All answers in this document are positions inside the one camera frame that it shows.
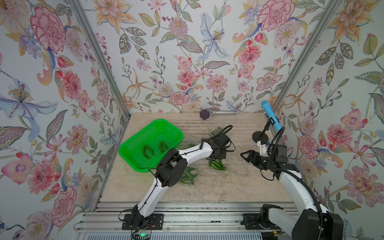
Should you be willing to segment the curved green pepper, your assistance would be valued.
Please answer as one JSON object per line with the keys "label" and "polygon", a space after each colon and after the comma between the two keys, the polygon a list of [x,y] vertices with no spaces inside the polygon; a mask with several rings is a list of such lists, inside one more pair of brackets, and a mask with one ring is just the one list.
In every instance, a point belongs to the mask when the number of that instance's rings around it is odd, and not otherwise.
{"label": "curved green pepper", "polygon": [[158,148],[162,153],[166,153],[168,151],[168,145],[164,141],[159,141]]}

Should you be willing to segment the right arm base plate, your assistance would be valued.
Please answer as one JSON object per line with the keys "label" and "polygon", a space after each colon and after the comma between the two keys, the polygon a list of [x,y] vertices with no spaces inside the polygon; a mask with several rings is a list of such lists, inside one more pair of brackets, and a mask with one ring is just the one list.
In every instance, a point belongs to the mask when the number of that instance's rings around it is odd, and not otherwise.
{"label": "right arm base plate", "polygon": [[243,214],[241,225],[245,226],[246,230],[267,230],[281,231],[282,229],[272,223],[262,223],[259,219],[259,213]]}

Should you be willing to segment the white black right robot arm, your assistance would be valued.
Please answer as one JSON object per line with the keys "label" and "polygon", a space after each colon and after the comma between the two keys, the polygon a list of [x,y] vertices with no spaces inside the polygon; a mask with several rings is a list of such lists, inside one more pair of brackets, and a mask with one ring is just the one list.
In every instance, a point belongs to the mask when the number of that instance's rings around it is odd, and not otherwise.
{"label": "white black right robot arm", "polygon": [[261,171],[271,171],[287,189],[293,199],[299,217],[289,215],[282,207],[264,204],[256,217],[244,215],[243,225],[258,225],[268,230],[280,228],[293,240],[341,240],[344,232],[342,218],[322,205],[314,192],[304,182],[294,164],[290,164],[284,145],[261,145],[260,151],[249,150],[241,157]]}

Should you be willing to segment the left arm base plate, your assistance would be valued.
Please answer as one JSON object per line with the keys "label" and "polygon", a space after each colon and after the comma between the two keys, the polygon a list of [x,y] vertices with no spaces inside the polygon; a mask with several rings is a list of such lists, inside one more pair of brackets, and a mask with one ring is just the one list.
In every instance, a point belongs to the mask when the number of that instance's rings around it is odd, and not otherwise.
{"label": "left arm base plate", "polygon": [[163,214],[152,214],[142,217],[140,214],[126,214],[123,218],[122,230],[162,230],[164,223]]}

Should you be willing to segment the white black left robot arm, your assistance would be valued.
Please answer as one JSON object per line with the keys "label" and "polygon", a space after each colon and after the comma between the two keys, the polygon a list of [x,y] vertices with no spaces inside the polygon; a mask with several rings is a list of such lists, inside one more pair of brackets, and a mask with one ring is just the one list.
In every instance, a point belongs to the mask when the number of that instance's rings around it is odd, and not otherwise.
{"label": "white black left robot arm", "polygon": [[155,168],[151,188],[132,210],[132,223],[138,226],[149,220],[159,200],[169,188],[181,181],[189,165],[202,159],[223,160],[231,151],[231,145],[231,139],[225,133],[220,133],[209,139],[202,139],[200,144],[185,150],[168,150]]}

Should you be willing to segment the long green pepper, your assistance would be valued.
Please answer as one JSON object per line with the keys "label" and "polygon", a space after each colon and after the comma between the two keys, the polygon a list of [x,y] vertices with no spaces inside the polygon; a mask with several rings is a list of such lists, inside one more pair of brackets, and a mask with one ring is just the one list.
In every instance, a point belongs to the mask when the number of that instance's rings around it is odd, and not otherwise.
{"label": "long green pepper", "polygon": [[150,155],[152,155],[152,156],[155,155],[153,149],[152,149],[150,146],[148,146],[148,145],[144,145],[144,146],[142,147],[142,153],[143,153],[143,156],[144,156],[145,158],[147,158],[147,159],[150,159],[150,158],[151,158]]}

